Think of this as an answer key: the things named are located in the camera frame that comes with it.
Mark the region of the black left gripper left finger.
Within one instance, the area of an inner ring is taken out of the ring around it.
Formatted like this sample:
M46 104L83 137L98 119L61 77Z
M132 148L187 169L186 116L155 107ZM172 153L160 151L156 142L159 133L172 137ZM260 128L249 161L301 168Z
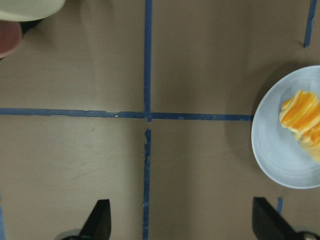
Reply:
M57 240L109 240L111 237L111 204L109 199L96 202L78 234L61 233Z

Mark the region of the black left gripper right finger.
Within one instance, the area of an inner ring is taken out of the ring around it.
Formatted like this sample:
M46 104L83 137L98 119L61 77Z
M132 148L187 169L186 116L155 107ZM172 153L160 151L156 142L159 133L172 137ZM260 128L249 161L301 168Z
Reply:
M318 240L310 231L295 231L264 197L252 200L252 231L258 240Z

